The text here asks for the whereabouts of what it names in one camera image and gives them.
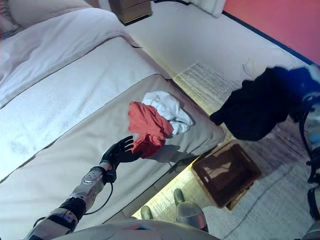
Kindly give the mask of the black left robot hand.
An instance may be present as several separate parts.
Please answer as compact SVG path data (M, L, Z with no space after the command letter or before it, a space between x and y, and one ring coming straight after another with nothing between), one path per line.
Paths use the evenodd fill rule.
M102 155L99 164L109 164L112 170L116 170L120 163L131 163L138 160L141 157L142 152L133 152L133 143L134 140L131 135L113 144Z

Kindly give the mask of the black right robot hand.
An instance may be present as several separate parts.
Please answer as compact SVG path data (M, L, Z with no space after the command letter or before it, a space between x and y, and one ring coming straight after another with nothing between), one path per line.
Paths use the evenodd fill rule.
M312 78L306 67L285 69L280 66L273 68L280 88L289 96L303 98L307 94L319 92L320 84Z

